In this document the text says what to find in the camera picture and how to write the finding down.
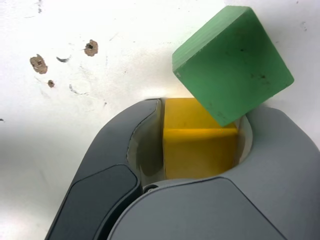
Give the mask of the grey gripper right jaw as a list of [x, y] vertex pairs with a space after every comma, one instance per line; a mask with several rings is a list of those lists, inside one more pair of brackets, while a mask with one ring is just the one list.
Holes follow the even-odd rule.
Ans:
[[317, 240], [320, 152], [282, 111], [247, 114], [246, 159], [216, 177], [158, 187], [134, 201], [111, 240]]

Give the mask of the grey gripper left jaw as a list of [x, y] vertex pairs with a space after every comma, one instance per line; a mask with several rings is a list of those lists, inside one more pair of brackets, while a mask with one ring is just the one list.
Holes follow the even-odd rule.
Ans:
[[123, 211], [164, 178], [161, 99], [140, 101], [112, 118], [89, 146], [46, 235], [105, 240]]

